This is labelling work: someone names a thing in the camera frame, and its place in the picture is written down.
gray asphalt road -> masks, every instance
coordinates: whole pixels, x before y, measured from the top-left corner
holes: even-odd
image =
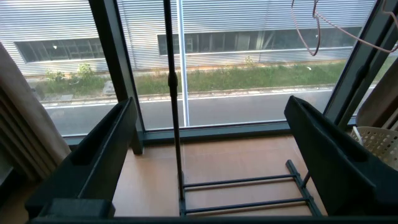
[[[285,119],[284,108],[291,94],[235,96],[189,99],[190,125],[212,125]],[[295,93],[323,111],[330,91]],[[62,135],[88,133],[113,105],[87,105],[47,109]],[[170,101],[141,103],[146,129],[171,128]],[[180,125],[183,126],[182,101],[178,101]]]

black metal rack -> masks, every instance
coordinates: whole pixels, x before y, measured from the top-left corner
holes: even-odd
[[[164,15],[165,15],[165,30],[166,30],[166,41],[167,41],[167,56],[169,60],[169,77],[168,83],[170,88],[170,97],[172,102],[172,114],[173,114],[173,126],[174,126],[174,143],[175,143],[175,153],[177,157],[177,173],[178,173],[178,196],[179,196],[179,206],[180,206],[180,216],[186,216],[191,213],[201,213],[201,212],[213,212],[218,210],[229,210],[229,209],[237,209],[237,208],[249,208],[249,207],[259,207],[265,205],[276,205],[283,203],[294,203],[294,202],[306,202],[313,216],[321,216],[317,205],[315,204],[313,197],[310,195],[306,188],[306,184],[310,178],[309,174],[306,175],[304,180],[301,179],[300,174],[297,172],[296,168],[293,165],[291,160],[286,162],[286,167],[288,168],[290,174],[286,175],[276,175],[276,176],[268,176],[268,177],[256,177],[249,179],[238,179],[238,180],[224,180],[224,181],[216,181],[216,182],[205,182],[205,183],[197,183],[197,184],[184,184],[183,181],[183,172],[181,165],[181,150],[180,150],[180,127],[178,124],[178,106],[177,106],[177,86],[178,86],[178,78],[175,73],[175,65],[174,65],[174,50],[173,50],[173,33],[172,33],[172,15],[171,15],[171,5],[170,0],[164,0]],[[260,180],[272,180],[272,179],[286,179],[293,178],[295,183],[297,184],[300,193],[302,194],[302,198],[292,198],[285,200],[274,200],[267,202],[256,202],[256,203],[244,203],[238,205],[226,205],[220,207],[208,207],[208,208],[196,208],[196,209],[187,209],[185,203],[185,192],[188,188],[193,187],[204,187],[204,186],[212,186],[212,185],[224,185],[224,184],[235,184],[235,183],[243,183],[243,182],[254,182]]]

basket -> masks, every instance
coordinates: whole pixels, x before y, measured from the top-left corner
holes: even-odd
[[[351,137],[390,167],[398,170],[398,131],[353,127]]]

corrugated metal wall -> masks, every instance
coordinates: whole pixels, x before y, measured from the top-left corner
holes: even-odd
[[[184,0],[185,33],[294,29],[291,0]],[[157,35],[165,34],[162,0],[118,0],[133,69],[167,67],[167,56],[159,54]],[[295,3],[300,28],[315,28],[313,0]],[[327,0],[318,12],[342,27],[362,26],[374,0]],[[174,33],[177,10],[172,1]],[[0,0],[0,40],[24,75],[42,75],[45,69],[75,72],[87,62],[96,70],[107,70],[105,59],[25,63],[14,42],[98,37],[87,0],[13,1]],[[227,65],[254,62],[290,62],[347,58],[350,47],[321,49],[316,57],[306,50],[260,50],[187,54],[187,66]],[[179,57],[175,57],[179,66]]]
[[[44,75],[46,69],[76,72],[88,63],[107,71],[104,58],[25,63],[14,42],[98,38],[87,0],[13,1],[0,0],[0,41],[24,75]]]

floor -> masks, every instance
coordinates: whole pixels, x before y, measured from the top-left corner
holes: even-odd
[[[307,173],[292,136],[201,142],[182,145],[185,183],[288,174],[285,163],[291,159],[302,177]],[[0,223],[24,223],[23,203],[36,188],[27,184],[10,195],[0,210]],[[321,212],[325,208],[310,179],[308,190]],[[262,181],[255,184],[201,188],[186,194],[187,208],[214,207],[237,203],[299,198],[292,180]],[[115,216],[178,216],[177,165],[174,146],[145,148],[135,156],[128,151],[113,198]],[[311,215],[304,203],[273,205],[201,215]]]

